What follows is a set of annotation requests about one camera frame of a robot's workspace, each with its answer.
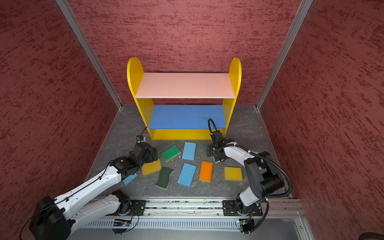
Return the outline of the bright green rectangular sponge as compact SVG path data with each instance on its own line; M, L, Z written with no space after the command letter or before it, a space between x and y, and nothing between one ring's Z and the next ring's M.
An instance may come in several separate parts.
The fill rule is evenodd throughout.
M161 157L164 160L164 162L168 162L175 157L179 156L181 154L181 151L176 145L171 146L167 150L161 152Z

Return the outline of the dark green wavy sponge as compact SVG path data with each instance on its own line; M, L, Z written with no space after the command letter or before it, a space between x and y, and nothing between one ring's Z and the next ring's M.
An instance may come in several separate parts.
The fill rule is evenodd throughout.
M163 167L160 171L160 175L158 181L156 182L156 186L158 188L166 190L170 184L171 175L174 172L173 169L168 167Z
M214 163L216 164L216 163L221 163L221 162L223 162L225 160L225 158L223 159L223 158L221 158L221 157L214 157Z

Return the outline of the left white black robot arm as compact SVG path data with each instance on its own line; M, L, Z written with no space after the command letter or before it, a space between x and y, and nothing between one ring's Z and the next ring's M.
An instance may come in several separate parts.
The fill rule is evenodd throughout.
M84 225L110 214L136 214L129 196L120 190L102 200L94 198L133 176L144 164L158 160L158 151L146 142L136 143L128 156L108 162L98 175L56 198L41 199L30 220L29 230L37 240L66 240Z

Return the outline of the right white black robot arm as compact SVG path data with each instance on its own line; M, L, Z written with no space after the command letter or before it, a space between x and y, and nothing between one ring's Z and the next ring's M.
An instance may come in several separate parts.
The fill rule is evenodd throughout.
M208 157L213 157L216 163L233 159L245 168L249 186L235 200L235 210L240 215L248 215L252 207L285 186L280 170L267 161L268 152L254 153L235 141L226 140L219 130L210 136L213 144L208 146Z

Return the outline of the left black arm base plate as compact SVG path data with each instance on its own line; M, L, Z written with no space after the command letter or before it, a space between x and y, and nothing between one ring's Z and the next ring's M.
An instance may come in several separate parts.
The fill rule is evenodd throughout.
M124 200L121 202L117 214L120 216L142 216L146 207L145 200Z

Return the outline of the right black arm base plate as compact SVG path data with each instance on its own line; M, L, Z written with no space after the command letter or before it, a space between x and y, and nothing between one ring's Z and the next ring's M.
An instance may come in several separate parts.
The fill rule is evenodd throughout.
M246 207L240 200L224 200L222 204L224 216L258 217L263 215L261 207L256 204Z

